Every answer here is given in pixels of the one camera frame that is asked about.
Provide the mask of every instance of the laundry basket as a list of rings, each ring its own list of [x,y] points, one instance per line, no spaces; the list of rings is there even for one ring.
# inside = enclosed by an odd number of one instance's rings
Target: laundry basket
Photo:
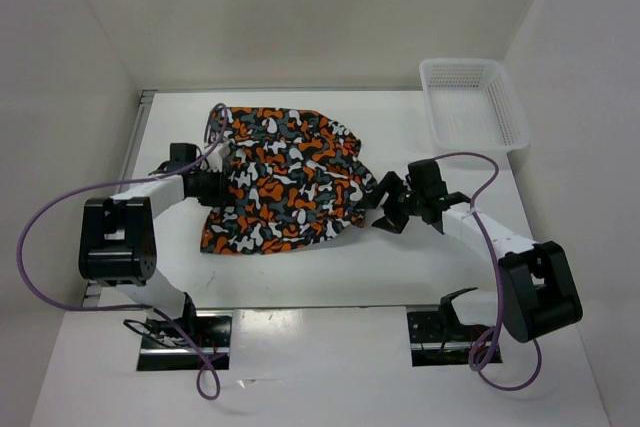
[[[420,78],[434,141],[442,150],[510,152],[529,144],[505,67],[486,59],[428,59]]]

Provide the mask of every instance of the white wall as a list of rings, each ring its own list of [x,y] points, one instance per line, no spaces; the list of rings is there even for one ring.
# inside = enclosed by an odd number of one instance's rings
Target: white wall
[[[66,190],[117,177],[135,115],[133,84],[86,0],[0,0],[0,423],[29,424],[62,313],[22,285],[27,218]],[[81,200],[37,226],[29,272],[77,301]]]
[[[530,0],[90,0],[138,86],[413,86],[501,59]]]
[[[506,57],[531,124],[531,228],[566,248],[614,426],[640,416],[640,0],[535,0]]]

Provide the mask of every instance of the camouflage fabric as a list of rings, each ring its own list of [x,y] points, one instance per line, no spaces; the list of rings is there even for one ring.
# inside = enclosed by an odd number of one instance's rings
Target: camouflage fabric
[[[311,110],[233,107],[224,136],[226,207],[213,209],[202,252],[270,254],[364,226],[358,204],[376,180],[357,156],[358,140],[344,125]],[[212,113],[212,141],[222,115]]]

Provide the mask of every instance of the white table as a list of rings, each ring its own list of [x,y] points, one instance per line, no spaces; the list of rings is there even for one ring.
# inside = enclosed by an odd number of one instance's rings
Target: white table
[[[378,177],[433,154],[419,92],[159,94],[135,174],[164,160],[169,142],[199,142],[208,109],[219,101],[310,108],[340,120],[362,139],[361,160]],[[505,169],[479,205],[529,235],[513,176],[499,160]],[[443,166],[450,190],[466,193],[488,173],[479,161]],[[220,399],[198,397],[194,372],[135,372],[139,339],[121,321],[141,313],[67,314],[32,427],[608,425],[574,327],[541,339],[542,374],[523,392],[495,391],[465,366],[411,367],[406,311],[392,305],[492,285],[488,266],[421,222],[413,220],[400,236],[350,228],[313,249],[225,257],[198,252],[205,215],[193,202],[159,219],[158,267],[198,307],[267,308],[235,311]],[[102,303],[117,300],[105,292]],[[363,305],[387,306],[273,310]],[[490,366],[488,375],[505,384],[526,379],[533,347],[505,335],[502,350],[505,363]]]

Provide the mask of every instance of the purple cable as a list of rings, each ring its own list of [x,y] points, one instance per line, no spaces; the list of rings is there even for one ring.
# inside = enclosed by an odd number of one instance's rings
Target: purple cable
[[[522,390],[530,386],[536,380],[536,378],[540,374],[540,370],[542,369],[542,351],[540,350],[540,344],[538,344],[538,341],[536,339],[533,339],[533,345],[536,348],[538,361],[533,374],[524,383],[513,386],[513,387],[504,387],[502,385],[498,385],[492,382],[491,380],[487,379],[485,375],[482,373],[482,370],[489,364],[489,362],[491,362],[491,359],[493,358],[498,348],[498,340],[500,339],[500,333],[502,332],[502,322],[504,319],[504,290],[502,287],[502,278],[500,277],[500,269],[498,267],[498,258],[493,248],[493,242],[491,241],[491,237],[489,236],[489,233],[487,232],[486,227],[482,223],[482,219],[476,213],[475,208],[476,208],[476,200],[478,199],[480,194],[484,192],[484,190],[487,187],[489,187],[489,185],[491,185],[493,181],[496,180],[496,178],[498,177],[498,172],[500,171],[500,167],[498,166],[496,161],[493,160],[491,157],[487,157],[486,155],[478,154],[475,152],[454,152],[451,154],[443,154],[443,155],[434,157],[433,160],[440,160],[440,159],[446,159],[449,157],[460,157],[460,156],[477,157],[479,159],[484,159],[493,166],[493,175],[489,178],[489,180],[487,180],[484,184],[482,184],[478,190],[475,191],[475,193],[471,197],[469,207],[471,209],[474,220],[478,224],[478,228],[480,229],[480,232],[482,232],[482,237],[484,237],[484,241],[487,243],[487,248],[489,249],[489,255],[491,256],[491,264],[493,265],[493,272],[496,277],[496,290],[498,293],[498,315],[496,318],[495,327],[491,327],[487,329],[485,332],[483,332],[482,335],[480,335],[480,337],[478,337],[478,339],[471,346],[471,349],[469,350],[469,367],[474,372],[477,372],[482,380],[484,380],[487,384],[489,384],[491,387],[495,389],[502,390],[505,392]],[[484,353],[478,352],[478,349],[482,346],[482,344],[485,342],[485,340],[489,336],[491,336],[491,345],[489,345],[489,348]]]
[[[50,202],[48,202],[47,204],[45,204],[43,207],[41,207],[33,215],[33,217],[31,217],[29,219],[29,221],[27,222],[27,225],[24,226],[24,229],[22,229],[22,232],[20,233],[20,237],[18,238],[18,245],[16,247],[16,262],[18,264],[18,272],[20,273],[20,277],[22,277],[22,281],[25,283],[25,285],[31,291],[31,293],[33,293],[33,295],[35,295],[38,299],[40,299],[41,301],[43,301],[43,302],[45,302],[45,303],[47,303],[47,304],[49,304],[49,305],[51,305],[53,307],[56,307],[56,308],[62,309],[62,310],[68,310],[68,311],[71,311],[71,312],[111,312],[111,311],[119,311],[119,310],[153,309],[153,311],[156,314],[158,314],[160,317],[162,317],[167,322],[169,322],[169,324],[171,324],[171,326],[184,338],[184,340],[189,344],[189,346],[191,346],[191,348],[198,354],[200,359],[202,359],[203,366],[200,369],[200,371],[198,372],[198,377],[196,378],[196,389],[198,390],[198,393],[200,394],[200,396],[202,396],[204,399],[207,399],[207,400],[215,400],[220,395],[220,379],[218,378],[218,374],[216,372],[216,369],[213,367],[213,364],[211,363],[211,360],[215,360],[216,357],[213,356],[212,359],[210,360],[209,357],[207,357],[207,355],[202,351],[202,349],[200,347],[198,347],[198,345],[189,337],[189,335],[173,319],[171,319],[167,314],[165,314],[164,312],[156,309],[153,306],[144,305],[144,304],[121,304],[121,305],[109,305],[109,306],[106,306],[106,307],[82,307],[82,306],[77,306],[77,305],[63,304],[62,302],[58,302],[57,300],[51,299],[51,298],[47,297],[45,294],[43,294],[33,284],[33,282],[31,282],[31,279],[27,275],[27,271],[26,271],[25,266],[24,266],[23,250],[24,250],[25,240],[27,239],[27,235],[29,234],[29,231],[33,227],[33,224],[35,224],[36,221],[45,212],[47,212],[51,207],[53,207],[54,205],[62,202],[63,200],[66,200],[66,199],[68,199],[70,197],[73,197],[74,195],[78,195],[78,194],[82,194],[84,192],[88,192],[90,190],[103,189],[103,188],[106,188],[106,187],[117,187],[117,186],[120,186],[120,185],[144,184],[146,182],[155,182],[156,180],[166,179],[167,177],[172,177],[174,175],[182,175],[182,174],[184,174],[186,172],[189,172],[191,169],[193,169],[195,167],[198,167],[213,152],[213,150],[218,146],[218,144],[220,144],[220,142],[222,141],[222,139],[224,137],[224,131],[226,130],[227,123],[229,122],[229,111],[228,111],[227,106],[222,104],[222,103],[217,104],[211,110],[211,114],[210,115],[213,115],[213,113],[215,112],[216,109],[222,109],[223,113],[224,113],[224,119],[223,119],[222,126],[221,126],[221,129],[220,129],[220,134],[218,134],[216,136],[216,139],[209,146],[209,148],[206,150],[206,152],[204,152],[194,162],[192,162],[191,164],[189,164],[189,165],[187,165],[185,167],[182,167],[181,169],[178,169],[178,170],[176,170],[174,172],[169,172],[167,174],[162,174],[162,175],[158,175],[158,176],[155,176],[155,177],[146,177],[144,179],[117,180],[117,181],[113,181],[113,182],[102,182],[102,183],[99,183],[99,184],[89,185],[87,187],[81,187],[79,189],[75,189],[75,190],[72,190],[70,192],[67,192],[66,194],[62,194],[59,197],[56,197],[55,199],[53,199]],[[209,372],[211,372],[211,375],[213,375],[213,378],[215,380],[216,393],[214,395],[206,394],[202,390],[202,387],[200,386],[202,374],[204,373],[205,370],[208,370]]]

